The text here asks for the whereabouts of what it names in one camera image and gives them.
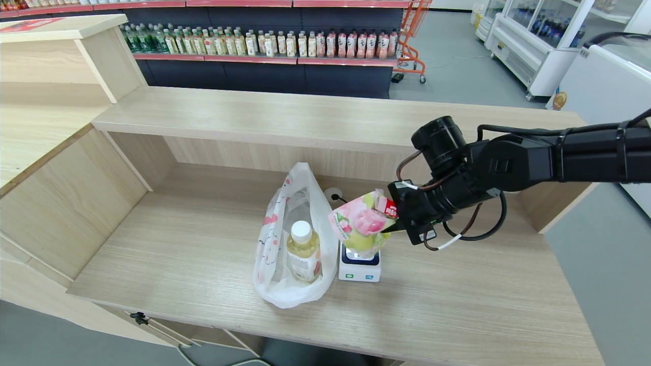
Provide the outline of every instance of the red shelf edge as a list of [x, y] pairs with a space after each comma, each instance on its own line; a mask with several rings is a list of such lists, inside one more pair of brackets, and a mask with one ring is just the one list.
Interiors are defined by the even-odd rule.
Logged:
[[205, 55], [205, 61], [223, 63], [253, 63], [253, 64], [296, 64], [296, 57], [265, 57], [265, 56], [215, 56]]
[[398, 66], [397, 59], [323, 59], [323, 58], [306, 58], [299, 57], [298, 64], [304, 65], [340, 65], [340, 66]]
[[295, 8], [408, 8], [407, 0], [294, 0]]
[[290, 8], [292, 0], [187, 0], [186, 6]]
[[184, 8], [185, 1], [139, 1], [137, 3], [95, 4], [93, 10], [133, 9], [133, 8]]
[[18, 16], [18, 10], [4, 10], [0, 12], [0, 19], [15, 18]]
[[136, 60], [173, 60], [173, 61], [204, 61], [202, 55], [171, 55], [168, 53], [133, 53]]
[[92, 12], [92, 5], [61, 5], [59, 7], [38, 7], [18, 11], [18, 16], [56, 14], [67, 12]]

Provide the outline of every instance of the snack package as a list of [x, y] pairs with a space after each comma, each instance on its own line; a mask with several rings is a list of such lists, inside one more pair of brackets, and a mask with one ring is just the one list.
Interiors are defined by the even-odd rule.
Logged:
[[330, 224], [344, 245], [362, 258], [372, 258], [391, 234], [382, 230], [396, 222], [396, 207], [382, 190], [369, 192], [335, 209]]

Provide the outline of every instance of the robotic arm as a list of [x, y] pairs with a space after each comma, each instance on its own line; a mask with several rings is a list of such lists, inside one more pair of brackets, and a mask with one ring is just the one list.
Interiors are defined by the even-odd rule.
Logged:
[[[467, 144], [452, 117], [441, 117], [419, 128], [411, 142], [416, 153], [396, 171], [389, 184], [398, 221], [384, 232], [407, 231], [413, 245], [427, 244], [433, 226], [460, 240], [481, 240], [497, 232], [506, 218], [504, 191], [520, 191], [541, 182], [651, 182], [651, 129], [644, 120], [651, 109], [619, 124], [567, 130], [520, 129], [480, 125], [477, 141]], [[483, 140], [483, 131], [504, 132]], [[424, 186], [403, 180], [402, 169], [422, 154], [432, 172]], [[479, 236], [464, 236], [481, 203], [499, 197], [502, 213], [495, 226]], [[460, 234], [447, 221], [463, 208], [477, 206]]]

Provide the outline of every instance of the white bottle cap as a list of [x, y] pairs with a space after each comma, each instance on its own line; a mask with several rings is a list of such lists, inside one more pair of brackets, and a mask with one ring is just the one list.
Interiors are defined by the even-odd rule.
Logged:
[[297, 221], [292, 225], [292, 239], [297, 243], [307, 243], [312, 238], [312, 226], [307, 221]]

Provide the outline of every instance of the plastic bag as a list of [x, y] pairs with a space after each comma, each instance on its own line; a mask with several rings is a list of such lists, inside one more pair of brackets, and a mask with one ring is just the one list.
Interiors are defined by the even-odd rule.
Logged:
[[[263, 299], [287, 309], [319, 300], [326, 293], [335, 278], [339, 252], [330, 213], [332, 208], [309, 165], [297, 163], [269, 202], [258, 237], [253, 283]], [[287, 238], [297, 220], [311, 223], [320, 239], [321, 274], [312, 283], [297, 280], [285, 265]]]

